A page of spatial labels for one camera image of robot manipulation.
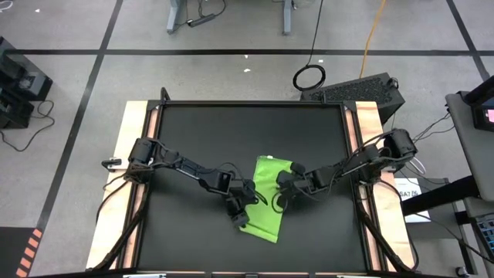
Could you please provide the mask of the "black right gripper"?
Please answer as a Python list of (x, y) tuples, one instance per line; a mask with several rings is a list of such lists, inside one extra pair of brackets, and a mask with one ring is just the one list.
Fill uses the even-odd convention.
[(285, 195), (296, 195), (296, 194), (313, 194), (313, 184), (307, 178), (300, 177), (299, 175), (304, 175), (306, 168), (299, 163), (293, 162), (290, 165), (290, 170), (281, 171), (277, 178), (276, 183), (279, 186), (279, 192), (276, 194), (276, 211), (284, 212), (288, 207), (288, 201)]

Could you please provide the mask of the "black device with pink screen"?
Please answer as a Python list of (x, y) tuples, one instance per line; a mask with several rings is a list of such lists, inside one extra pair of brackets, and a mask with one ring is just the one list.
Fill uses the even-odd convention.
[(475, 89), (458, 94), (471, 108), (474, 127), (494, 132), (494, 75)]

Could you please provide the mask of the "grey desk leg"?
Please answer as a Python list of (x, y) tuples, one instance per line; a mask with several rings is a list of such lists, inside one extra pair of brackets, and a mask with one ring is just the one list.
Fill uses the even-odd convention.
[(292, 0), (283, 0), (283, 35), (291, 33)]
[(167, 33), (172, 34), (179, 26), (178, 18), (181, 14), (182, 0), (169, 0), (169, 2), (170, 8), (167, 19)]

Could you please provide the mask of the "large black equipment box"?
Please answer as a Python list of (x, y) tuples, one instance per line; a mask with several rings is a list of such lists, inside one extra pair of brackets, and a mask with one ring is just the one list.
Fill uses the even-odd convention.
[(44, 101), (51, 86), (50, 77), (0, 36), (0, 88), (26, 101)]

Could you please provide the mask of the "grey side table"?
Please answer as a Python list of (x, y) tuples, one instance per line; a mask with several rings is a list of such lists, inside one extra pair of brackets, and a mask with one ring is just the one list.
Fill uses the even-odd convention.
[(460, 95), (445, 99), (480, 197), (494, 202), (494, 132), (475, 128), (471, 108)]

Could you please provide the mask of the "black perforated computer case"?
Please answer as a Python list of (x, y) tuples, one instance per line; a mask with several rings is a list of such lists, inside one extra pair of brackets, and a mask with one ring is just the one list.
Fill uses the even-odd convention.
[(381, 123), (390, 117), (405, 103), (398, 90), (398, 80), (388, 73), (379, 73), (357, 80), (322, 86), (319, 89), (302, 92), (301, 100), (338, 102), (367, 101), (377, 104)]

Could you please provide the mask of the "keyboard with coloured keys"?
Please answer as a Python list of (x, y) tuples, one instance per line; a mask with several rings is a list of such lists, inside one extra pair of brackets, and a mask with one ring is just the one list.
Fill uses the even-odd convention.
[(474, 218), (472, 227), (487, 256), (494, 262), (494, 214)]

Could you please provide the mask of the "black table mat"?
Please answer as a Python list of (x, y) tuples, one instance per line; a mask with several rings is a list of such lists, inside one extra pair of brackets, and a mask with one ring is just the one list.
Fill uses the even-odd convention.
[[(167, 107), (158, 137), (207, 168), (238, 168), (251, 178), (259, 156), (307, 170), (348, 154), (337, 107)], [(363, 272), (367, 263), (351, 183), (330, 193), (298, 195), (281, 216), (275, 243), (236, 229), (219, 195), (185, 175), (159, 169), (138, 266), (141, 270), (225, 272)]]

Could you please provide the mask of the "green towel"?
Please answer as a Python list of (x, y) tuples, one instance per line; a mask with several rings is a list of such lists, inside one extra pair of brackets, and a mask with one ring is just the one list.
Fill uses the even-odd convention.
[(258, 156), (253, 181), (256, 191), (266, 198), (267, 204), (260, 202), (246, 206), (249, 222), (240, 228), (242, 232), (277, 243), (284, 208), (276, 203), (279, 197), (276, 179), (281, 171), (290, 173), (291, 164), (291, 161), (272, 156)]

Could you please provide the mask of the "small black equipment box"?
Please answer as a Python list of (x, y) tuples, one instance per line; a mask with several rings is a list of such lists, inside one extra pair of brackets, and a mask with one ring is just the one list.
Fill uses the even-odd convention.
[(33, 110), (30, 102), (0, 88), (0, 130), (27, 128)]

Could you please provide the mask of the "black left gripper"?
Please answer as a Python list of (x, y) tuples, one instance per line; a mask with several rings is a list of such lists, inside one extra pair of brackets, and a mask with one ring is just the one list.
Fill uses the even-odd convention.
[(249, 216), (245, 211), (247, 205), (258, 203), (256, 197), (255, 182), (233, 181), (229, 185), (228, 196), (225, 198), (227, 213), (232, 220), (232, 223), (237, 228), (245, 228), (249, 222)]

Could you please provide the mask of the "black side table foot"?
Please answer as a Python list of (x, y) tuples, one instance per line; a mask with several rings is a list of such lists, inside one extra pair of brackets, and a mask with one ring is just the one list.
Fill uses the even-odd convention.
[(470, 175), (448, 183), (429, 192), (416, 195), (401, 203), (404, 216), (427, 211), (440, 205), (457, 202), (464, 198), (479, 197), (475, 179)]

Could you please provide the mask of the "black power strip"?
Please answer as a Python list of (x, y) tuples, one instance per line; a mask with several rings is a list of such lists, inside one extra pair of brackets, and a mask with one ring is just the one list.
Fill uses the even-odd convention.
[(216, 14), (209, 14), (209, 15), (202, 16), (199, 19), (190, 19), (187, 21), (187, 24), (189, 27), (194, 28), (198, 25), (202, 25), (206, 22), (210, 22), (211, 20), (213, 20), (215, 18), (216, 18)]

